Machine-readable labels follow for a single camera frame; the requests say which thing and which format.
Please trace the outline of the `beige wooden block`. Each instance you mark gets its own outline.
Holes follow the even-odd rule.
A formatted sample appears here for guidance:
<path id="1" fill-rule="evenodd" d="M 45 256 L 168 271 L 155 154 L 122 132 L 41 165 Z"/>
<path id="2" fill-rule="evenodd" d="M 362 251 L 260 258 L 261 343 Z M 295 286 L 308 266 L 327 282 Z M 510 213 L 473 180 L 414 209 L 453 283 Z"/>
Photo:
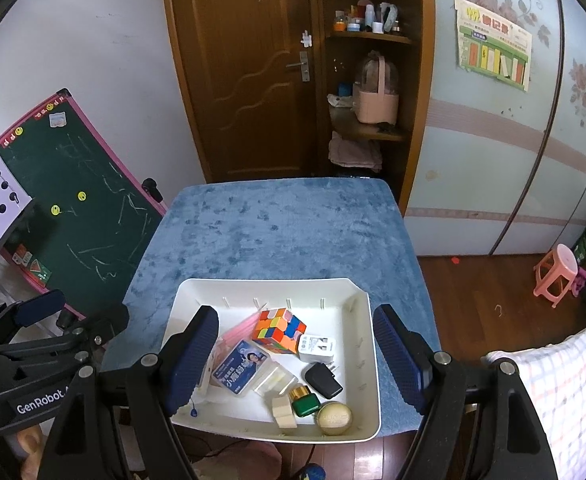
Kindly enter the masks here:
<path id="1" fill-rule="evenodd" d="M 271 414 L 280 429 L 297 428 L 295 414 L 288 396 L 274 396 L 271 399 Z"/>

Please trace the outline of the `brown wooden door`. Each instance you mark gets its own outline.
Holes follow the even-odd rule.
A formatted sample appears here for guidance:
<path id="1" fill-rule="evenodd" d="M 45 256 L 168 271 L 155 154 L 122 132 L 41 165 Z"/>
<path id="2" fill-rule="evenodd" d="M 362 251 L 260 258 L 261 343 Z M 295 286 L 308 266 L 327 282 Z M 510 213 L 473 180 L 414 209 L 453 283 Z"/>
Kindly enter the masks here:
<path id="1" fill-rule="evenodd" d="M 320 170 L 310 0 L 164 0 L 183 105 L 209 182 Z M 302 82 L 299 52 L 308 52 Z"/>

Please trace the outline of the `pink pen pack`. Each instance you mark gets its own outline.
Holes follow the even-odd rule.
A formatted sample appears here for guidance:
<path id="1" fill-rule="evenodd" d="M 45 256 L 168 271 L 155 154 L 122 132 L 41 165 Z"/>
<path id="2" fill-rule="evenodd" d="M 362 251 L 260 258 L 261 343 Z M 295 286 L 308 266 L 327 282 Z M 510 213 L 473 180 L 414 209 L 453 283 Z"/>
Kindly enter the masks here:
<path id="1" fill-rule="evenodd" d="M 255 312 L 219 337 L 223 348 L 232 349 L 242 339 L 250 339 L 261 314 Z"/>

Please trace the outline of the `round cream compact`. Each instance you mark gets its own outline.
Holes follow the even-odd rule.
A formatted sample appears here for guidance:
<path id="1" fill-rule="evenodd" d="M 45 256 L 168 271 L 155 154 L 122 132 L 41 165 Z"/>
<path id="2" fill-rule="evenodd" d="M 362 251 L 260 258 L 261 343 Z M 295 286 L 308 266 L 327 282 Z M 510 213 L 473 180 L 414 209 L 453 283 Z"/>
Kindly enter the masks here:
<path id="1" fill-rule="evenodd" d="M 315 423 L 325 436 L 340 436 L 351 428 L 354 415 L 344 403 L 331 401 L 322 404 L 315 414 Z"/>

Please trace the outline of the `white usb charger block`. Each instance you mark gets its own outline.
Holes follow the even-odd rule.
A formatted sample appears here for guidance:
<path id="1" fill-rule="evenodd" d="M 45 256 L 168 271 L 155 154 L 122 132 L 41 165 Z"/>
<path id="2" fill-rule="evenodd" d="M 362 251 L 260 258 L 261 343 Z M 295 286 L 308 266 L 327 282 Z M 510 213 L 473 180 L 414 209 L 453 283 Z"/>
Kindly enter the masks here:
<path id="1" fill-rule="evenodd" d="M 330 364 L 334 360 L 334 340 L 330 337 L 302 334 L 297 342 L 297 356 L 306 363 Z"/>

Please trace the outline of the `pink storage basket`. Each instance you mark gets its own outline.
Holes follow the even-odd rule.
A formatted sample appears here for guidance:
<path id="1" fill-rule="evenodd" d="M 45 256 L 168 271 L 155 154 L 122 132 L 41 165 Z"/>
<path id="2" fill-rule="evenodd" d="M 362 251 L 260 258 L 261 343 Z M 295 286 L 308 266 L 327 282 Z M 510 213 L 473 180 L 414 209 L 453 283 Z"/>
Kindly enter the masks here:
<path id="1" fill-rule="evenodd" d="M 353 85 L 353 110 L 363 124 L 395 125 L 399 102 L 396 66 L 381 53 L 371 51 L 358 65 Z"/>

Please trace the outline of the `white checkered bedding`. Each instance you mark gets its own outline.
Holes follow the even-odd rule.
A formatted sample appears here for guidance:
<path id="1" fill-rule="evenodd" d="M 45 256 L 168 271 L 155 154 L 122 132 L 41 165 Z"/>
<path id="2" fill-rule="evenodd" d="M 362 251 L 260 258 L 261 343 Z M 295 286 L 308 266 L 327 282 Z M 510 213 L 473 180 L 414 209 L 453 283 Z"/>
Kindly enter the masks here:
<path id="1" fill-rule="evenodd" d="M 491 351 L 488 364 L 514 361 L 547 435 L 560 479 L 586 478 L 586 328 L 559 344 Z"/>

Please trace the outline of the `colourful rubik's cube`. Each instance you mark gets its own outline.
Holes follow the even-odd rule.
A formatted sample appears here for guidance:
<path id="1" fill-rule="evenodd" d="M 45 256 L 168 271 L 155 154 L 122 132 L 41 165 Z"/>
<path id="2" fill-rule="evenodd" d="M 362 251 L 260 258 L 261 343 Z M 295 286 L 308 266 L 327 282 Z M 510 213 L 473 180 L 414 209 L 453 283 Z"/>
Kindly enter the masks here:
<path id="1" fill-rule="evenodd" d="M 307 325 L 290 309 L 270 309 L 259 314 L 251 341 L 273 353 L 295 354 L 306 330 Z"/>

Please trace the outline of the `white digital timer device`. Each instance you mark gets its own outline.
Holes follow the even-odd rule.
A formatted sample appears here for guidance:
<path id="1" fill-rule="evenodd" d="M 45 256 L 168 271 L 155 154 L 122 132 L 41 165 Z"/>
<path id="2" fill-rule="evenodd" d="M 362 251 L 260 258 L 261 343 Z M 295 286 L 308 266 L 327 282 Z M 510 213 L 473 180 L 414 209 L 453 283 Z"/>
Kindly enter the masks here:
<path id="1" fill-rule="evenodd" d="M 215 368 L 215 362 L 221 349 L 223 349 L 223 344 L 220 342 L 220 340 L 217 340 L 213 349 L 211 352 L 209 352 L 209 356 L 202 370 L 201 378 L 197 383 L 197 388 L 195 388 L 195 391 L 197 391 L 199 396 L 206 396 L 208 386 L 211 383 L 213 370 Z"/>

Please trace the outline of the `wall poster calendar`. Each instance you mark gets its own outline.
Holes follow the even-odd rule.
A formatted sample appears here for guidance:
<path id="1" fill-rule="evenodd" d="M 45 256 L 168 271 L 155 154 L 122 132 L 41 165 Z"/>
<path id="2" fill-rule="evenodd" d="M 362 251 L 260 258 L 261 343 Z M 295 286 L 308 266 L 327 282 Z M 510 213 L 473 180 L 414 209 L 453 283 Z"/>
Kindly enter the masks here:
<path id="1" fill-rule="evenodd" d="M 458 64 L 527 92 L 532 34 L 468 0 L 454 0 Z"/>

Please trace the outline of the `black power adapter plug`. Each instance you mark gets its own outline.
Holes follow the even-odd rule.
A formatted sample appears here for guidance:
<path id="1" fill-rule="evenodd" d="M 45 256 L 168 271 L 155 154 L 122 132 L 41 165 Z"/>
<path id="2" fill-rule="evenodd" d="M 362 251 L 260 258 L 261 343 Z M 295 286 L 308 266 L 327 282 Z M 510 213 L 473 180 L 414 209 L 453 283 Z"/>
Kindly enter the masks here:
<path id="1" fill-rule="evenodd" d="M 333 399 L 343 391 L 342 385 L 335 379 L 332 370 L 325 363 L 311 364 L 303 376 L 305 382 L 326 399 Z"/>

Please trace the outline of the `green perfume bottle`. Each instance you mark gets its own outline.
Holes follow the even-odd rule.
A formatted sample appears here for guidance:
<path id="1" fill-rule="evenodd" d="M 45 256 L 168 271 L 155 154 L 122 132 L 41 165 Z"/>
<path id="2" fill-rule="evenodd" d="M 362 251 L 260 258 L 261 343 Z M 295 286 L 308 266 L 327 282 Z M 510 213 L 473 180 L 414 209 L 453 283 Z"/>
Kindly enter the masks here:
<path id="1" fill-rule="evenodd" d="M 321 408 L 318 397 L 307 385 L 298 385 L 289 392 L 291 407 L 297 417 L 306 417 L 317 413 Z"/>

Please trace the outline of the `blue card box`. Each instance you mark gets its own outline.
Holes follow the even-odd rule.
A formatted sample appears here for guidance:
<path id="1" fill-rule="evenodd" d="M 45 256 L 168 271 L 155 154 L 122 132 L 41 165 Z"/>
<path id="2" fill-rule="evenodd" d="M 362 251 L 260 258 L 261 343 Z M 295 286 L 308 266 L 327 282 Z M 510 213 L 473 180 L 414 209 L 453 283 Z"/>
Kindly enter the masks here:
<path id="1" fill-rule="evenodd" d="M 242 339 L 214 368 L 212 381 L 234 396 L 242 396 L 269 361 L 266 351 L 253 341 Z"/>

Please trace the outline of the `blue plush table cover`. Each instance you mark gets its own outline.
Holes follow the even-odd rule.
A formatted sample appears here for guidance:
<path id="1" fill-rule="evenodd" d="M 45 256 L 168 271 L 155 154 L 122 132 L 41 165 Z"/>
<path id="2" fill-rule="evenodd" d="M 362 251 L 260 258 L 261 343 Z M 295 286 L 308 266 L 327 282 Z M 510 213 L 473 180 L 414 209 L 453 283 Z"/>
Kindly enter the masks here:
<path id="1" fill-rule="evenodd" d="M 404 219 L 379 179 L 239 181 L 184 188 L 144 252 L 124 304 L 126 330 L 105 370 L 159 350 L 182 281 L 348 278 L 373 307 L 390 304 L 440 346 L 427 285 Z"/>

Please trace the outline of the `green chalkboard pink frame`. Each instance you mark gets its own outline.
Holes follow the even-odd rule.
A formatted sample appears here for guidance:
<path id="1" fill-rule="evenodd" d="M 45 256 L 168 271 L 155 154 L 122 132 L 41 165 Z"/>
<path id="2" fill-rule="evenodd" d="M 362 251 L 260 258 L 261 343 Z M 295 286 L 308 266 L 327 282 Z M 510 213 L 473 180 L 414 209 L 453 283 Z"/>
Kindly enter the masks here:
<path id="1" fill-rule="evenodd" d="M 32 199 L 4 257 L 39 292 L 61 290 L 76 313 L 120 304 L 165 207 L 66 89 L 0 137 L 0 156 Z"/>

